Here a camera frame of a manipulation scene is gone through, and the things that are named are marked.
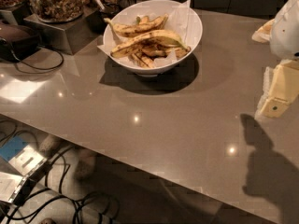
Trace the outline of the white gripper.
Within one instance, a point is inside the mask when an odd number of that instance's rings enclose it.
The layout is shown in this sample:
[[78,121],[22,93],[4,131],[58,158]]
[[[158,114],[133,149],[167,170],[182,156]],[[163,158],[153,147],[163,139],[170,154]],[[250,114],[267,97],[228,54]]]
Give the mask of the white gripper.
[[299,0],[288,0],[275,19],[262,25],[251,37],[266,43],[282,60],[263,74],[263,95],[255,117],[280,117],[299,95]]

